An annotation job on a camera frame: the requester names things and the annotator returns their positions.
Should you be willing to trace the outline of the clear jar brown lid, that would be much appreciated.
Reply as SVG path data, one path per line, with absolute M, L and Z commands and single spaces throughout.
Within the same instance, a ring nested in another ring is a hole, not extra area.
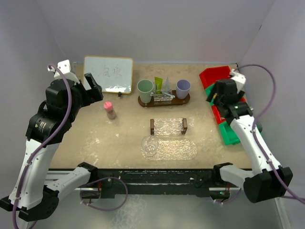
M 188 129 L 186 118 L 150 119 L 150 134 L 155 136 L 184 135 Z

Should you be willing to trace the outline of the clear plastic cup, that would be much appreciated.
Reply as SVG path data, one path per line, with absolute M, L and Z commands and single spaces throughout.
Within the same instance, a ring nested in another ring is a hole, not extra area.
M 153 135 L 146 136 L 141 143 L 142 152 L 146 156 L 154 156 L 157 152 L 158 145 L 158 138 Z

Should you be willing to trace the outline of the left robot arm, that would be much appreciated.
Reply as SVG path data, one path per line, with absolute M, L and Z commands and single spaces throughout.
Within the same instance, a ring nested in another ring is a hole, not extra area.
M 98 182 L 97 168 L 80 163 L 64 177 L 45 184 L 52 158 L 71 128 L 79 110 L 103 99 L 102 87 L 91 73 L 84 75 L 90 85 L 81 82 L 54 80 L 46 88 L 46 99 L 29 120 L 26 152 L 18 181 L 11 194 L 0 200 L 6 211 L 14 211 L 26 222 L 46 219 L 53 214 L 59 201 L 82 185 L 93 187 Z

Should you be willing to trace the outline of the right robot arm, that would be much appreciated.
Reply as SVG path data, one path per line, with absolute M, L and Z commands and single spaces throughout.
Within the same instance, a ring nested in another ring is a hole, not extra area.
M 232 163 L 218 164 L 213 167 L 212 182 L 222 187 L 227 182 L 243 189 L 252 203 L 279 198 L 285 195 L 285 186 L 293 178 L 289 167 L 282 167 L 264 142 L 258 128 L 254 125 L 254 116 L 246 102 L 241 99 L 244 91 L 238 90 L 233 79 L 216 81 L 208 102 L 218 108 L 221 117 L 238 136 L 252 169 L 239 169 Z

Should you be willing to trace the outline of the green plastic cup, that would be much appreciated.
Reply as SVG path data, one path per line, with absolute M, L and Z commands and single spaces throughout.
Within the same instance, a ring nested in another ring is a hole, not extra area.
M 152 99 L 151 93 L 153 92 L 154 89 L 154 85 L 152 81 L 148 79 L 140 80 L 137 83 L 137 89 L 139 91 L 141 102 L 144 104 L 149 103 Z

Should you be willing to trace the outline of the white grey toothpaste tube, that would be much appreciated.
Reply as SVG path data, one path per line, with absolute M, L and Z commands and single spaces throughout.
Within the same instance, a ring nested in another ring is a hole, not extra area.
M 171 85 L 170 85 L 170 82 L 169 82 L 169 77 L 166 77 L 166 81 L 165 81 L 163 91 L 165 93 L 168 93 L 168 94 L 172 93 Z

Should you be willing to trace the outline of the purple plastic cup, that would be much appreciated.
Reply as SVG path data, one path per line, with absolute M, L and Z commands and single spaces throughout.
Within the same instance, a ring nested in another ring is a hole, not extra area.
M 187 97 L 191 88 L 191 84 L 188 80 L 179 80 L 176 84 L 176 95 L 178 99 L 184 99 Z

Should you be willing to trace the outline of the grey toothbrush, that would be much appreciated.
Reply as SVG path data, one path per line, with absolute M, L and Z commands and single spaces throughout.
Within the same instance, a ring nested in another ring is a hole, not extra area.
M 160 94 L 156 94 L 156 93 L 151 93 L 151 96 L 153 96 L 153 97 L 166 97 L 166 98 L 169 98 L 168 96 L 164 96 L 162 93 L 160 93 Z

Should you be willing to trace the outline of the clear acrylic toothbrush holder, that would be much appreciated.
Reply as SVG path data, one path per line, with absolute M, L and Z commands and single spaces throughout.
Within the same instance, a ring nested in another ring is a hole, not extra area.
M 153 97 L 154 104 L 171 104 L 172 100 L 166 97 Z

